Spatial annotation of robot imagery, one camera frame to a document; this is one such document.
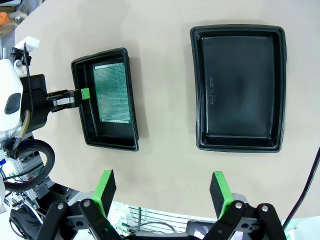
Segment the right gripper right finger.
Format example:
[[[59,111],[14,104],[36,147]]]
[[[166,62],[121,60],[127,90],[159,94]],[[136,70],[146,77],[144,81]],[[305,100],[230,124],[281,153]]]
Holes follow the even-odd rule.
[[[274,206],[261,203],[252,207],[235,199],[223,172],[213,172],[209,191],[217,221],[204,236],[205,240],[230,240],[236,232],[242,232],[244,240],[286,239]]]

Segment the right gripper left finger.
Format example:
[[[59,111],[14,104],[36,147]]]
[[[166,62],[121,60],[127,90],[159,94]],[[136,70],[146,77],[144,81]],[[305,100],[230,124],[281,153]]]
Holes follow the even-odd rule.
[[[95,240],[119,240],[107,216],[116,192],[113,170],[104,170],[90,198],[68,205],[53,202],[37,234],[38,240],[73,240],[80,230],[89,230]]]

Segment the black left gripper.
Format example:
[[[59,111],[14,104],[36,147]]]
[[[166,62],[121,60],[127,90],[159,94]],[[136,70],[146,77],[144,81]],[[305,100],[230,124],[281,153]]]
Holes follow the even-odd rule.
[[[31,88],[29,88],[28,77],[21,77],[20,80],[23,86],[22,119],[24,120],[26,110],[29,110],[31,114],[27,133],[42,128],[47,122],[49,111],[54,113],[64,109],[77,108],[90,98],[89,88],[65,89],[47,93],[46,80],[43,74],[30,76]]]

